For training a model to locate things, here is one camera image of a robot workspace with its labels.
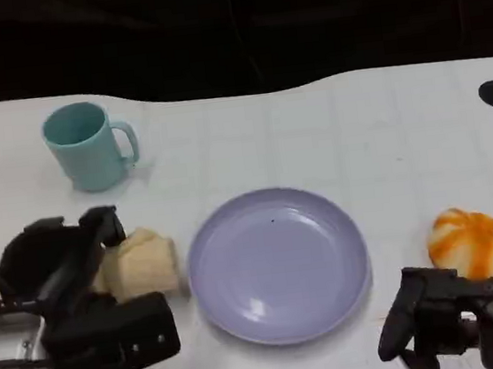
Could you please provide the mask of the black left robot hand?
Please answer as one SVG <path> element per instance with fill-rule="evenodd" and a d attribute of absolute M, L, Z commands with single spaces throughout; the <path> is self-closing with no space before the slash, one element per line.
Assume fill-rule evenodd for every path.
<path fill-rule="evenodd" d="M 3 300 L 36 302 L 45 312 L 73 311 L 89 292 L 107 248 L 125 239 L 114 206 L 89 209 L 75 226 L 63 217 L 39 219 L 3 251 Z"/>

